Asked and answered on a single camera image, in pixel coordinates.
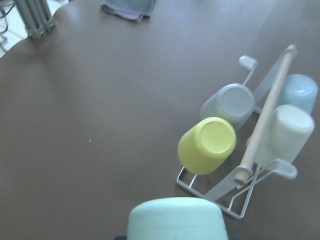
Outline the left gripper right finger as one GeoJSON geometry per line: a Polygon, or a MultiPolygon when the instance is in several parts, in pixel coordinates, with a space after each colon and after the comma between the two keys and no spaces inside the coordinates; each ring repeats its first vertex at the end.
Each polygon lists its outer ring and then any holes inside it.
{"type": "Polygon", "coordinates": [[[238,236],[229,236],[228,240],[240,240],[238,236]]]}

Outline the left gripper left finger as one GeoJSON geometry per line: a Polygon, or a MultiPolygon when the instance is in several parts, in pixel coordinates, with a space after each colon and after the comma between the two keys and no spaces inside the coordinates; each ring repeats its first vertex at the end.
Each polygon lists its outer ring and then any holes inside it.
{"type": "Polygon", "coordinates": [[[114,240],[127,240],[127,236],[126,235],[119,235],[119,236],[116,236],[114,238],[114,240]]]}

